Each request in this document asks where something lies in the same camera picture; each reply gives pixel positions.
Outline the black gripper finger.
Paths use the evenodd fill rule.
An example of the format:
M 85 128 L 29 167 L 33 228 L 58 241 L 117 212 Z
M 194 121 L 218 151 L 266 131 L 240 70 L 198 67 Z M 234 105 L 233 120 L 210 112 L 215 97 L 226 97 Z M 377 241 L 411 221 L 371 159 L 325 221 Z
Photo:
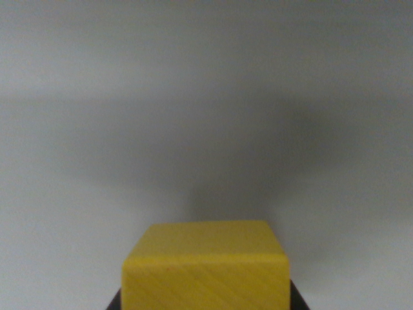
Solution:
M 106 310 L 122 310 L 121 307 L 121 290 L 115 294 L 109 305 L 107 306 Z

